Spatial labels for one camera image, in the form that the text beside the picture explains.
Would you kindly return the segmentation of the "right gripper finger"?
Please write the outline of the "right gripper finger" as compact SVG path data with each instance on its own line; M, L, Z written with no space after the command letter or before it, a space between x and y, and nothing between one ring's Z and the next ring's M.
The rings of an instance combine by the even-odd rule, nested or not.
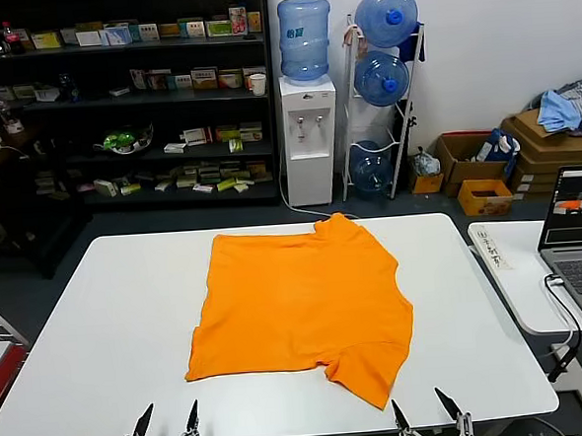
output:
M403 415L402 410L400 410L397 402L395 400L391 400L391 403L399 436L417 436L417 433L410 428L409 423Z
M455 421L459 436L475 436L472 415L468 411L461 411L456 401L451 397L446 396L438 387L434 388L434 392L438 400L442 403L445 411L451 419Z

